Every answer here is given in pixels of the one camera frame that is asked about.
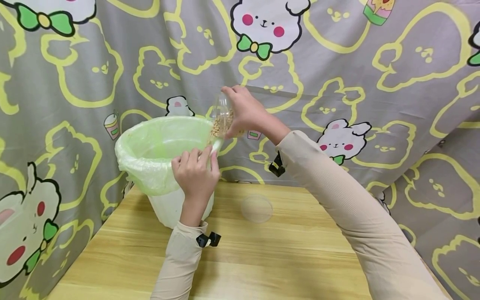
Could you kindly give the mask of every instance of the white trash can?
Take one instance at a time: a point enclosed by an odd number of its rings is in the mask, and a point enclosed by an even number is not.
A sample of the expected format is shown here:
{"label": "white trash can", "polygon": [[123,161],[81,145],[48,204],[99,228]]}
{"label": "white trash can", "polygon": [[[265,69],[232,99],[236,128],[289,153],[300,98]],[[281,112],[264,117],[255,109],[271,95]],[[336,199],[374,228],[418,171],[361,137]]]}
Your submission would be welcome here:
{"label": "white trash can", "polygon": [[[158,220],[174,228],[180,220],[185,194],[171,167],[173,158],[193,148],[204,149],[213,123],[198,117],[161,117],[142,122],[125,131],[115,144],[119,169],[148,196]],[[214,141],[219,151],[223,140]],[[210,197],[203,219],[213,207]]]}
{"label": "white trash can", "polygon": [[[212,194],[210,200],[208,200],[202,220],[205,220],[212,212],[214,194]],[[173,229],[180,220],[183,200],[185,199],[185,194],[182,189],[178,189],[167,195],[148,196],[148,199],[160,223]]]}

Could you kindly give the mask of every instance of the wrist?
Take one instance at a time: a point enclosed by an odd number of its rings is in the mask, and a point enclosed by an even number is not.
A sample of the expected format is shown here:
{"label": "wrist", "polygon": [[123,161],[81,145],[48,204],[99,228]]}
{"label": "wrist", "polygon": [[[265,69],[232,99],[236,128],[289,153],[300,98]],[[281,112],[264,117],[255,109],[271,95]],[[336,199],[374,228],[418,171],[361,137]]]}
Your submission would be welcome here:
{"label": "wrist", "polygon": [[263,133],[275,146],[291,132],[290,128],[272,114],[262,118],[258,131]]}
{"label": "wrist", "polygon": [[187,198],[182,205],[180,223],[188,227],[199,227],[208,204],[208,199]]}

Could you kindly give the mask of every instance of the right hand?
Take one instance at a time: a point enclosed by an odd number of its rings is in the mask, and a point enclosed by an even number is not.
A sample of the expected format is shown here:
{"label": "right hand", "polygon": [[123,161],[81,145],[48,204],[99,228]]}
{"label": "right hand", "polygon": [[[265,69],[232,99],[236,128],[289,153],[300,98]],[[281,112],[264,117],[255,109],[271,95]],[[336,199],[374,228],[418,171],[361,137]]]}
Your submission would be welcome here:
{"label": "right hand", "polygon": [[230,99],[235,115],[225,138],[232,138],[241,131],[261,131],[262,121],[270,114],[250,94],[249,90],[244,86],[236,85],[232,88],[224,86],[222,92]]}

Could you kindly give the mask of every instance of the person's left arm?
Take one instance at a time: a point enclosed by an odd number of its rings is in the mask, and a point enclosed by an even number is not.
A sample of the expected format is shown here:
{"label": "person's left arm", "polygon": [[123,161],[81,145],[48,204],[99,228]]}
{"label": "person's left arm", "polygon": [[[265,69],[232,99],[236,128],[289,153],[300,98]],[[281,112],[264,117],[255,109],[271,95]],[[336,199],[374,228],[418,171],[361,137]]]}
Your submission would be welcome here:
{"label": "person's left arm", "polygon": [[220,178],[216,153],[212,154],[211,167],[207,168],[211,150],[211,146],[203,152],[193,149],[172,160],[173,174],[185,193],[185,200],[150,300],[187,300],[189,297],[202,255],[196,239],[206,233],[208,224],[202,221],[202,216]]}

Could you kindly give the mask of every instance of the wooden table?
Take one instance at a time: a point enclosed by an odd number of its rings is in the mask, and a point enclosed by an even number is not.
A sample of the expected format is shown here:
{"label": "wooden table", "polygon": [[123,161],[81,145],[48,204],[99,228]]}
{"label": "wooden table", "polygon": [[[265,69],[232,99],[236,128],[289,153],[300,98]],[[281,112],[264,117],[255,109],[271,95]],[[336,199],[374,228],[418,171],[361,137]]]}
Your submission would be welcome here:
{"label": "wooden table", "polygon": [[[242,216],[251,194],[271,202],[268,222]],[[204,250],[190,299],[371,299],[350,245],[302,188],[222,182],[207,222],[222,239]],[[170,233],[134,187],[48,300],[149,299]]]}

